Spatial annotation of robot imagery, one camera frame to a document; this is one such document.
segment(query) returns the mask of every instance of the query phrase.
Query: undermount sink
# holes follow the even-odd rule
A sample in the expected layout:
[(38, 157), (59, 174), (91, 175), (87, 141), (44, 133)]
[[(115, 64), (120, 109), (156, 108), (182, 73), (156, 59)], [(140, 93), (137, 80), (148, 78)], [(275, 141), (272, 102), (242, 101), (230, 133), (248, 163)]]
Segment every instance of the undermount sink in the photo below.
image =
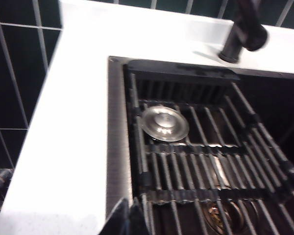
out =
[[(137, 197), (153, 235), (294, 233), (294, 74), (110, 57), (108, 87), (107, 214)], [(188, 135), (145, 133), (153, 106)]]

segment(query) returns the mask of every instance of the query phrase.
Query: stainless steel sink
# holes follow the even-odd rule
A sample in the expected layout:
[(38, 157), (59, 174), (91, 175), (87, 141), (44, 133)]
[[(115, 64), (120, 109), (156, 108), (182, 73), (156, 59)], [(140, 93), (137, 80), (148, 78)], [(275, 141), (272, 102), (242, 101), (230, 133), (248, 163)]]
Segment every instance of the stainless steel sink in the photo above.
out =
[[(110, 57), (107, 213), (138, 197), (153, 235), (294, 234), (294, 165), (265, 127), (286, 103), (270, 95), (292, 86), (294, 74)], [(157, 105), (186, 118), (187, 137), (142, 130)]]

